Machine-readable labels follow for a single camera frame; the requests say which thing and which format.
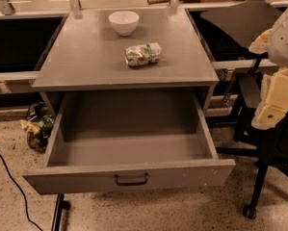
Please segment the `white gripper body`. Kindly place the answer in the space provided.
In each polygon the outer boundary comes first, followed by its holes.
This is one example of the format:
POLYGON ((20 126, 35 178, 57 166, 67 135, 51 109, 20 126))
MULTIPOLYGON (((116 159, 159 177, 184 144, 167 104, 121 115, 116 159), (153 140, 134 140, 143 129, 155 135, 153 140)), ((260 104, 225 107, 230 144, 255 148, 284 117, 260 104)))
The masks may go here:
POLYGON ((272 28, 268 55, 272 63, 288 67, 288 8, 272 28))

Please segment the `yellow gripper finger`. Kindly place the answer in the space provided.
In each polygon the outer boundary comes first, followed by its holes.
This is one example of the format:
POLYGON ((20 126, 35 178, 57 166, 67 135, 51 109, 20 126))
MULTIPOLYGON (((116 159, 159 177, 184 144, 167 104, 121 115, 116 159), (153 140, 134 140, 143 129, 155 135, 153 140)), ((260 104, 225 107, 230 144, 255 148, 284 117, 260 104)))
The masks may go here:
POLYGON ((259 35, 249 46, 249 52, 254 54, 264 54, 269 49, 270 35, 272 30, 268 29, 259 35))
POLYGON ((288 68, 273 75, 264 74, 261 82, 260 103, 251 126, 259 130, 274 128, 288 113, 288 68))

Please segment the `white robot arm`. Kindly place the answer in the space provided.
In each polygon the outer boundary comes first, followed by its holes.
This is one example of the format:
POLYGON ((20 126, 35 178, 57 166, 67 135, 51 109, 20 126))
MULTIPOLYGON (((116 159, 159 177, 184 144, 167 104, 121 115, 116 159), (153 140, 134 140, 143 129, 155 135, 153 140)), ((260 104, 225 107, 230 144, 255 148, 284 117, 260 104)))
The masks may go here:
POLYGON ((249 51, 268 53, 269 61, 279 66, 273 75, 263 75, 260 103, 251 121, 252 127, 268 130, 288 113, 288 8, 271 29, 256 38, 249 51))

